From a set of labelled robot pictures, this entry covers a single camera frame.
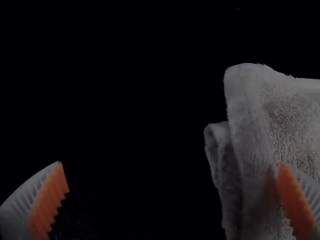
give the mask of white towel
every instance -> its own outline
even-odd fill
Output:
[[[228,122],[204,130],[227,240],[293,240],[275,193],[279,160],[320,183],[320,80],[251,63],[224,75]]]

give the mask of orange serrated pad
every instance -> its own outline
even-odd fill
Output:
[[[280,162],[276,190],[282,207],[290,219],[290,226],[297,240],[308,240],[316,230],[315,217],[305,194],[291,169]]]
[[[55,222],[54,216],[58,214],[57,208],[61,206],[61,200],[66,198],[65,194],[68,192],[64,168],[59,162],[43,186],[32,209],[28,224],[32,239],[49,239],[48,232],[52,230],[51,224]]]

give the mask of white ribbed plastic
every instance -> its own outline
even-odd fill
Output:
[[[320,233],[320,185],[312,177],[306,175],[296,167],[292,165],[288,166],[290,167],[292,173],[295,175],[297,182],[299,183],[304,192],[304,195],[309,203],[310,209],[312,210],[318,233]]]
[[[46,183],[48,176],[58,161],[42,169],[17,190],[0,206],[0,232],[3,240],[30,240],[28,220],[38,193]]]

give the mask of black background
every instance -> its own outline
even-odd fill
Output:
[[[62,161],[52,239],[224,239],[203,137],[227,120],[224,72],[320,78],[315,37],[236,5],[131,7],[7,12],[0,200]]]

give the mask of folded towel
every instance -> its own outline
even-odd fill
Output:
[[[320,183],[320,80],[244,63],[224,75],[228,122],[204,130],[227,240],[291,240],[275,192],[282,160]]]

